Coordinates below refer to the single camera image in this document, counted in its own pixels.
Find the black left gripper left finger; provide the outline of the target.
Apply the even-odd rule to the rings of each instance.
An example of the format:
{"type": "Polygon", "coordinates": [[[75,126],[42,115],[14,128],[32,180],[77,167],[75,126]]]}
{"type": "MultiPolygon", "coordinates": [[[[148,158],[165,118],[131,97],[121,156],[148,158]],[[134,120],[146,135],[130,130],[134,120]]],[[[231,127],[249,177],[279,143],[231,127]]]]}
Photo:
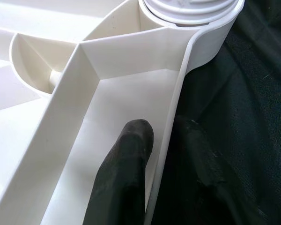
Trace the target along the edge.
{"type": "Polygon", "coordinates": [[[96,174],[83,225],[143,225],[145,172],[154,143],[148,121],[125,124],[96,174]]]}

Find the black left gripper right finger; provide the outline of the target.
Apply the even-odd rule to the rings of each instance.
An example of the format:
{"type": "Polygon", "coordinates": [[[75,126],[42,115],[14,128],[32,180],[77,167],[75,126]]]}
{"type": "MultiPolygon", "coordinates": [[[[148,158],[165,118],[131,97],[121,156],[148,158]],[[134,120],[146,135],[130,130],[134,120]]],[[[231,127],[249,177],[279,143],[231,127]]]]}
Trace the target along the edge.
{"type": "Polygon", "coordinates": [[[185,209],[194,225],[267,225],[266,216],[245,193],[243,185],[206,131],[184,116],[174,119],[175,142],[184,165],[185,209]]]}

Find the white plastic children table top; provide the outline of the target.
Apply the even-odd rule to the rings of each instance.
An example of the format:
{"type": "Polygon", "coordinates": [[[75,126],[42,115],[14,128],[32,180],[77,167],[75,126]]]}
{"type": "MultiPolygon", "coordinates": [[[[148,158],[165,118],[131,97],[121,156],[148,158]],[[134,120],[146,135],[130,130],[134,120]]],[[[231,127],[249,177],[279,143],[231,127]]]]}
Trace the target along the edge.
{"type": "Polygon", "coordinates": [[[100,165],[137,119],[154,132],[150,225],[184,77],[243,6],[179,25],[144,0],[0,0],[0,225],[82,225],[100,165]]]}

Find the white plastic table leg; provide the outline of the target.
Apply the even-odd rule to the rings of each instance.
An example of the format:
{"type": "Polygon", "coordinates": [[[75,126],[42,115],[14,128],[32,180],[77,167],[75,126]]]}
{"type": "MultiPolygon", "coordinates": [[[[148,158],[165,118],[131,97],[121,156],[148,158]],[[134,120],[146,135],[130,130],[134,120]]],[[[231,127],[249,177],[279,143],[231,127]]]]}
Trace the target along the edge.
{"type": "Polygon", "coordinates": [[[179,25],[202,25],[231,12],[239,0],[144,0],[158,18],[179,25]]]}

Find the black tablecloth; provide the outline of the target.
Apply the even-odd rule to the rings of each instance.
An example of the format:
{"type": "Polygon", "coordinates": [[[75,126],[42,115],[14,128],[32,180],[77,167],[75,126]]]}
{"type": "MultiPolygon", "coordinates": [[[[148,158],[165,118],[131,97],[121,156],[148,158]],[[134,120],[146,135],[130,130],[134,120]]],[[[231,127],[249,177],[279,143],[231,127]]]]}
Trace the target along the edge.
{"type": "MultiPolygon", "coordinates": [[[[281,0],[245,0],[218,54],[185,76],[177,116],[206,131],[267,225],[281,225],[281,0]]],[[[195,224],[175,140],[151,225],[195,224]]]]}

